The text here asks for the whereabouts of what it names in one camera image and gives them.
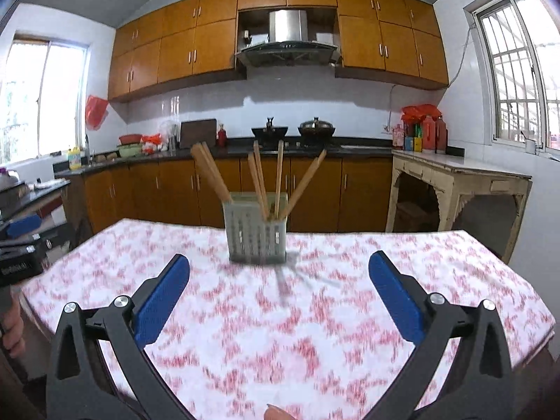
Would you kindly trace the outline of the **left hand of person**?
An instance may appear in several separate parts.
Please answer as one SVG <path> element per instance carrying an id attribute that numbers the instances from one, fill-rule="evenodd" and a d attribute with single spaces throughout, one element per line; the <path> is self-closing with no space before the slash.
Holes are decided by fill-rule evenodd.
<path id="1" fill-rule="evenodd" d="M 10 357 L 21 357 L 25 353 L 26 343 L 24 340 L 24 321 L 17 301 L 13 301 L 8 311 L 1 316 L 1 325 L 4 330 L 1 339 L 3 348 Z"/>

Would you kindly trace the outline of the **right hand of person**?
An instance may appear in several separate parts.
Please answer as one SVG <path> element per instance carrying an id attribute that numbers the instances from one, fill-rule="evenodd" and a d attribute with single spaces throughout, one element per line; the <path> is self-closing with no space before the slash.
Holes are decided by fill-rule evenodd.
<path id="1" fill-rule="evenodd" d="M 266 411 L 263 416 L 264 420 L 296 420 L 288 412 L 285 412 L 281 408 L 278 408 L 272 404 L 268 404 Z"/>

